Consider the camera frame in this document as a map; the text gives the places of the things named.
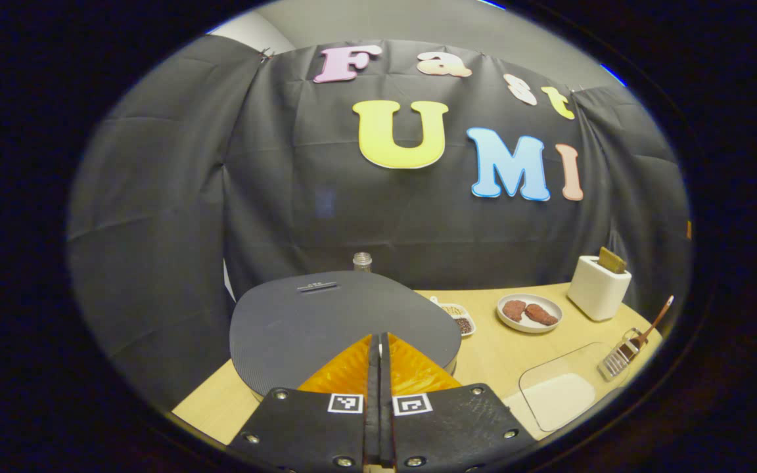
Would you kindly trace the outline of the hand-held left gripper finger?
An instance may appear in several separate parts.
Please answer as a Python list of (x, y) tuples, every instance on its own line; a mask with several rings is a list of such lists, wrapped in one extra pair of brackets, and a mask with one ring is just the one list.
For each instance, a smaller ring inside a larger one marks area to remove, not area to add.
[(392, 333), (380, 346), (380, 458), (396, 472), (495, 472), (534, 445), (487, 384), (461, 384)]
[(364, 336), (297, 388), (270, 389), (229, 449), (264, 472), (363, 471), (380, 455), (380, 336)]

